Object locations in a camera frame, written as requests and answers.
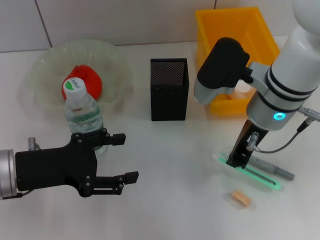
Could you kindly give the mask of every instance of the plastic water bottle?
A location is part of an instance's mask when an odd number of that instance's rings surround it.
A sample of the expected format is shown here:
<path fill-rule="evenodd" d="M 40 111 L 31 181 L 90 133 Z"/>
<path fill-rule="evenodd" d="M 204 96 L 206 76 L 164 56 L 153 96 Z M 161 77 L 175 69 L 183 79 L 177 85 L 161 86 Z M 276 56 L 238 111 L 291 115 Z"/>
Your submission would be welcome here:
<path fill-rule="evenodd" d="M 66 95 L 64 114 L 72 133 L 88 133 L 104 128 L 100 108 L 81 78 L 69 78 L 64 82 L 63 90 Z M 94 148 L 98 154 L 105 149 L 106 146 Z"/>

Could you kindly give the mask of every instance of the red object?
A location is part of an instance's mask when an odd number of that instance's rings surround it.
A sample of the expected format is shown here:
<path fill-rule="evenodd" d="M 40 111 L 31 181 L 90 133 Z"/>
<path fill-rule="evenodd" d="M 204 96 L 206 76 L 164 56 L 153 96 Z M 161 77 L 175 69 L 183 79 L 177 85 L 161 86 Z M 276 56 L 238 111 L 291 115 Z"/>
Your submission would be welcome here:
<path fill-rule="evenodd" d="M 62 83 L 62 96 L 66 100 L 66 94 L 64 91 L 64 83 L 70 78 L 80 78 L 84 81 L 86 91 L 97 100 L 102 93 L 102 81 L 99 75 L 91 67 L 87 65 L 75 66 L 71 73 L 63 80 Z"/>

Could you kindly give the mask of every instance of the white table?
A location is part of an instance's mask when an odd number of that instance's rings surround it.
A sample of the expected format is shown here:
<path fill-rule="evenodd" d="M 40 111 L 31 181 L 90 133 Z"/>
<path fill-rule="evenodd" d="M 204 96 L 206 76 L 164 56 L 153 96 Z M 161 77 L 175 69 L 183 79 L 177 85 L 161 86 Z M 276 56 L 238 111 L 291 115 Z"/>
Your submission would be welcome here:
<path fill-rule="evenodd" d="M 0 201 L 0 236 L 10 240 L 195 240 L 319 239 L 320 124 L 313 123 L 285 150 L 256 154 L 295 174 L 280 179 L 283 190 L 266 191 L 225 174 L 213 153 L 233 147 L 245 119 L 215 119 L 193 97 L 195 43 L 119 47 L 133 70 L 133 94 L 123 108 L 105 113 L 111 134 L 125 133 L 123 146 L 98 159 L 99 176 L 139 171 L 121 196 L 82 198 L 70 186 L 35 190 L 23 199 Z M 28 149 L 28 137 L 45 148 L 70 140 L 63 119 L 47 121 L 24 92 L 33 62 L 43 51 L 0 54 L 0 146 Z M 152 122 L 150 59 L 187 58 L 189 98 L 185 121 Z M 305 103 L 320 111 L 317 90 Z M 263 150 L 282 146 L 305 118 L 297 113 L 270 132 Z M 252 198 L 239 209 L 228 194 L 239 189 Z"/>

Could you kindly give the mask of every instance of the yellow box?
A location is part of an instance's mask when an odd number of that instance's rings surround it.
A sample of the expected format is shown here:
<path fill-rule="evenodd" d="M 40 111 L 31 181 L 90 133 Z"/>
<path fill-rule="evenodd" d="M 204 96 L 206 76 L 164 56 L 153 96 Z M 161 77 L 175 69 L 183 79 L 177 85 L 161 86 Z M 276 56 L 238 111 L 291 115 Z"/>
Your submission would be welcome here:
<path fill-rule="evenodd" d="M 279 54 L 279 48 L 257 7 L 197 10 L 198 42 L 197 66 L 200 69 L 216 42 L 223 37 L 237 40 L 250 54 L 248 65 L 259 62 L 271 65 Z M 254 94 L 221 94 L 210 105 L 210 111 L 218 116 L 243 116 Z"/>

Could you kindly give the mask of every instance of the mesh pen holder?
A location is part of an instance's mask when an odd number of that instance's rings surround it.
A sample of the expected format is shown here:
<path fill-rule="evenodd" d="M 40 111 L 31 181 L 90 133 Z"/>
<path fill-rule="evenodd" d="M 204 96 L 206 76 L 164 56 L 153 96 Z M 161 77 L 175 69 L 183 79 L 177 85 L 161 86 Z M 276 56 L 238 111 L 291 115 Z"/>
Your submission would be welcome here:
<path fill-rule="evenodd" d="M 189 91 L 187 59 L 151 59 L 150 63 L 151 120 L 185 120 Z"/>

